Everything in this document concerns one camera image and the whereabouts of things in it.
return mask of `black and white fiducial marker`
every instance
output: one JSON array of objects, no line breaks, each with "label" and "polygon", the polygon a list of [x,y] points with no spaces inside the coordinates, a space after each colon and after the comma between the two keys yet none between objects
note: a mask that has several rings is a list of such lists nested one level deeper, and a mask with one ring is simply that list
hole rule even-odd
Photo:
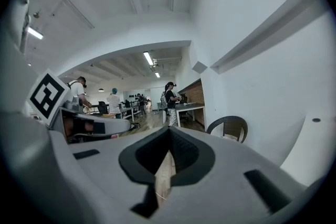
[{"label": "black and white fiducial marker", "polygon": [[38,77],[30,90],[27,101],[42,120],[50,125],[57,108],[64,102],[68,91],[69,87],[47,69]]}]

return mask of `striped shirt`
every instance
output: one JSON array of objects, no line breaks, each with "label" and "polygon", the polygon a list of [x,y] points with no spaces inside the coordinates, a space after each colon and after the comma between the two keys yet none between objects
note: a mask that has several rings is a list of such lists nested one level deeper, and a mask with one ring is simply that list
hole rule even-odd
[{"label": "striped shirt", "polygon": [[109,113],[120,114],[119,96],[117,96],[116,94],[111,94],[106,98],[106,100],[109,102]]}]

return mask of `wooden wall panel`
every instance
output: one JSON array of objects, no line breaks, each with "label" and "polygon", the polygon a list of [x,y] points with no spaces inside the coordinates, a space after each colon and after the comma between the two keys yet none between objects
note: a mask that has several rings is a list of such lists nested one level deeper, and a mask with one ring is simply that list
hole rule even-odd
[{"label": "wooden wall panel", "polygon": [[[185,93],[185,96],[188,97],[189,102],[196,102],[200,104],[204,104],[204,96],[203,96],[203,88],[202,88],[202,81],[199,80],[195,84],[184,88],[179,93]],[[195,110],[195,119],[204,126],[204,115],[202,109]]]}]

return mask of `black shirt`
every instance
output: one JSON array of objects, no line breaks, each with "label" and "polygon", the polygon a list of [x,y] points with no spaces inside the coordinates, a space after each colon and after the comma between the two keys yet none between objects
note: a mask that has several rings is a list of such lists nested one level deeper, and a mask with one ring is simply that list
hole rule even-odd
[{"label": "black shirt", "polygon": [[139,105],[145,105],[144,98],[142,96],[139,97],[139,101],[140,101]]},{"label": "black shirt", "polygon": [[176,101],[170,100],[170,97],[175,97],[175,95],[173,94],[173,92],[171,90],[167,90],[165,96],[166,96],[167,107],[169,109],[173,109],[175,107],[175,102]]}]

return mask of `black office chair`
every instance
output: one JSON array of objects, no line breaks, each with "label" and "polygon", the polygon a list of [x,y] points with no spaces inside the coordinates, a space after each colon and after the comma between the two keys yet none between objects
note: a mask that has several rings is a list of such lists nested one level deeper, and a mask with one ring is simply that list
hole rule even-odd
[{"label": "black office chair", "polygon": [[[182,97],[182,100],[180,101],[180,104],[187,103],[188,97],[187,96],[183,96],[183,95],[181,95],[181,97]],[[180,119],[189,120],[189,117],[188,117],[187,113],[188,113],[188,111],[181,111],[179,113]]]},{"label": "black office chair", "polygon": [[109,112],[107,110],[107,106],[106,106],[105,102],[103,102],[103,101],[98,102],[98,110],[99,110],[99,113],[109,114]]}]

